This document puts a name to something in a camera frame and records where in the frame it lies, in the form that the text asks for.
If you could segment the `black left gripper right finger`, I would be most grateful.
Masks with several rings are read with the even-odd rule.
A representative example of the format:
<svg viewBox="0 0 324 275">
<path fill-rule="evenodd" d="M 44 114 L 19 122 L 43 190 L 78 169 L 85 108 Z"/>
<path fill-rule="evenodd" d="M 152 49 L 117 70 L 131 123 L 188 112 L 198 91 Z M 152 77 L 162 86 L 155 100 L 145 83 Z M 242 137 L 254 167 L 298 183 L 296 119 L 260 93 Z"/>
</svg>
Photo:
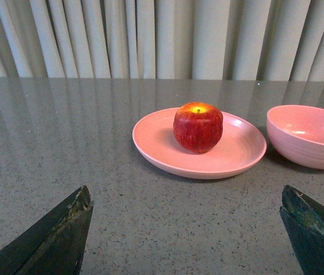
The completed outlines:
<svg viewBox="0 0 324 275">
<path fill-rule="evenodd" d="M 324 274 L 324 206 L 286 185 L 280 216 L 304 274 Z"/>
</svg>

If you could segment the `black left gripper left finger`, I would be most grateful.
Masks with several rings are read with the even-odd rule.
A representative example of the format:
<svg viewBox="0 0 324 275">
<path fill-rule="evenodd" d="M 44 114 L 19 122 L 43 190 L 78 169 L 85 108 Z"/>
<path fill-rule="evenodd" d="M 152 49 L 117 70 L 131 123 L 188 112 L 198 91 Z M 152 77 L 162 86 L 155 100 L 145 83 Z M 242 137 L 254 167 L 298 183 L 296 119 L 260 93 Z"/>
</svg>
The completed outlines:
<svg viewBox="0 0 324 275">
<path fill-rule="evenodd" d="M 93 206 L 78 188 L 0 250 L 0 274 L 79 274 Z"/>
</svg>

